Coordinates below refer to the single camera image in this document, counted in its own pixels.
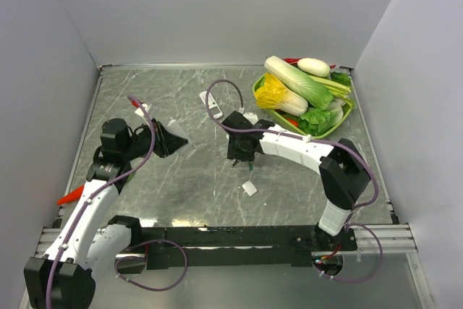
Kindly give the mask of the white remote control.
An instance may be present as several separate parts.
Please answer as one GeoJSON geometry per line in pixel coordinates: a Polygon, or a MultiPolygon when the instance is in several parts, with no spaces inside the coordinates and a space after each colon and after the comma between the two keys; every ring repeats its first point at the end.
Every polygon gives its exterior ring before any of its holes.
{"type": "Polygon", "coordinates": [[[180,123],[177,120],[171,119],[168,124],[166,125],[166,129],[173,135],[186,140],[186,144],[182,145],[177,153],[181,155],[184,159],[190,158],[193,153],[196,151],[195,144],[193,143],[190,136],[186,133],[186,131],[182,128],[180,123]]]}

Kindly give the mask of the white battery cover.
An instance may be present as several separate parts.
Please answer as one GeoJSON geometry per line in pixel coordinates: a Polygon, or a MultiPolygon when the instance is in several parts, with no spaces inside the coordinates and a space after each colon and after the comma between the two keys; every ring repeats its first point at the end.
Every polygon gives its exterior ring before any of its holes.
{"type": "Polygon", "coordinates": [[[247,193],[248,196],[253,196],[258,190],[256,186],[251,181],[246,181],[242,185],[243,190],[247,193]]]}

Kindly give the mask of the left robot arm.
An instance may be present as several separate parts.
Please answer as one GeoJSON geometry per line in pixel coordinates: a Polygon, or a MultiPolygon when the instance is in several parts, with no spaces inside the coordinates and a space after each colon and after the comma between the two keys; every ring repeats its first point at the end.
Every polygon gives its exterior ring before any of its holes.
{"type": "Polygon", "coordinates": [[[151,154],[165,158],[192,145],[176,120],[167,125],[153,119],[132,130],[120,118],[102,126],[101,146],[93,156],[82,195],[59,236],[41,257],[24,268],[32,308],[88,308],[96,282],[121,251],[133,253],[143,243],[137,218],[115,216],[97,235],[110,206],[134,174],[132,161],[151,154]]]}

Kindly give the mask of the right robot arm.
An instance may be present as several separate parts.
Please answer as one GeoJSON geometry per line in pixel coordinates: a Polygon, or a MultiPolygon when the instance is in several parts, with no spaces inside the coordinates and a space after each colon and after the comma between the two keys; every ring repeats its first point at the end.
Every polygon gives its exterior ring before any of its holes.
{"type": "Polygon", "coordinates": [[[320,175],[327,203],[315,238],[324,250],[335,248],[359,197],[373,181],[371,169],[353,143],[345,138],[337,143],[314,140],[264,119],[252,123],[238,111],[220,125],[229,136],[228,159],[252,162],[257,153],[278,156],[320,175]]]}

